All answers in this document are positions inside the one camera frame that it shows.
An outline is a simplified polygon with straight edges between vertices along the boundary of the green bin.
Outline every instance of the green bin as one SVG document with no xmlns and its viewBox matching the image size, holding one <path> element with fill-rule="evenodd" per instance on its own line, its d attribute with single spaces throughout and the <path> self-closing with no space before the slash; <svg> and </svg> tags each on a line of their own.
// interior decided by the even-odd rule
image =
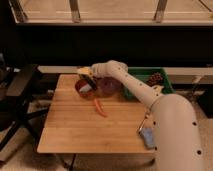
<svg viewBox="0 0 213 171">
<path fill-rule="evenodd" d="M 148 80 L 148 78 L 154 74 L 154 73 L 160 73 L 163 77 L 163 83 L 161 85 L 164 86 L 164 89 L 162 90 L 163 94 L 170 94 L 170 93 L 174 93 L 174 90 L 172 88 L 172 85 L 166 75 L 166 72 L 164 71 L 163 68 L 161 67 L 129 67 L 128 69 L 128 73 L 132 76 L 134 76 L 135 78 L 143 81 L 144 83 L 146 83 L 146 81 Z M 126 99 L 131 100 L 134 99 L 135 96 L 126 88 L 124 87 L 124 96 L 126 97 Z"/>
</svg>

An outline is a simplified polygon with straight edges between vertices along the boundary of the chair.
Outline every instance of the chair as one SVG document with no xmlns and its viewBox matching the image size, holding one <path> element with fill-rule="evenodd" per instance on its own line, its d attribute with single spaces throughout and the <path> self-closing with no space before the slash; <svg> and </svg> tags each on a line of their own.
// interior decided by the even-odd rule
<svg viewBox="0 0 213 171">
<path fill-rule="evenodd" d="M 24 126 L 36 141 L 39 135 L 34 130 L 29 120 L 44 115 L 47 109 L 28 113 L 29 103 L 33 100 L 32 93 L 38 92 L 39 80 L 42 74 L 37 69 L 38 65 L 25 66 L 18 72 L 7 87 L 5 97 L 0 101 L 0 131 L 8 130 L 0 140 L 0 151 L 5 147 L 17 130 Z"/>
</svg>

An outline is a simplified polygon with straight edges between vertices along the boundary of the wooden table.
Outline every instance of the wooden table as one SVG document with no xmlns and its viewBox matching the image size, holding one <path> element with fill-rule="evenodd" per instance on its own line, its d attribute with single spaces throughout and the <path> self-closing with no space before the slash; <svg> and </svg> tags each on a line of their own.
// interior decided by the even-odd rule
<svg viewBox="0 0 213 171">
<path fill-rule="evenodd" d="M 59 77 L 39 153 L 153 153 L 137 133 L 147 111 L 142 103 L 126 101 L 121 92 L 99 98 L 108 115 L 104 118 L 91 100 L 76 92 L 78 79 L 75 74 Z M 152 119 L 146 125 L 152 125 Z"/>
</svg>

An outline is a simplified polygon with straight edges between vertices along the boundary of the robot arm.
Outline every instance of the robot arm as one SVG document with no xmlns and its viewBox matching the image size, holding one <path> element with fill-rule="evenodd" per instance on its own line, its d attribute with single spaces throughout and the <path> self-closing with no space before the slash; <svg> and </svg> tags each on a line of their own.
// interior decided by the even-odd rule
<svg viewBox="0 0 213 171">
<path fill-rule="evenodd" d="M 158 171 L 204 171 L 195 111 L 184 97 L 163 95 L 127 72 L 117 61 L 92 65 L 96 77 L 114 77 L 153 113 L 156 168 Z"/>
</svg>

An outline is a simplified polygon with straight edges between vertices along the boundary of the orange carrot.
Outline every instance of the orange carrot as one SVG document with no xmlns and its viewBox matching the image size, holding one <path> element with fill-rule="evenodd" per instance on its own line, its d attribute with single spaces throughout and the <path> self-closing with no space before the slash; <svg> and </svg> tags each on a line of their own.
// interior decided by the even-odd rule
<svg viewBox="0 0 213 171">
<path fill-rule="evenodd" d="M 100 101 L 97 98 L 94 98 L 93 103 L 95 105 L 95 108 L 97 110 L 97 112 L 103 116 L 103 117 L 107 117 L 107 114 L 103 111 L 103 109 L 101 108 L 101 104 Z"/>
</svg>

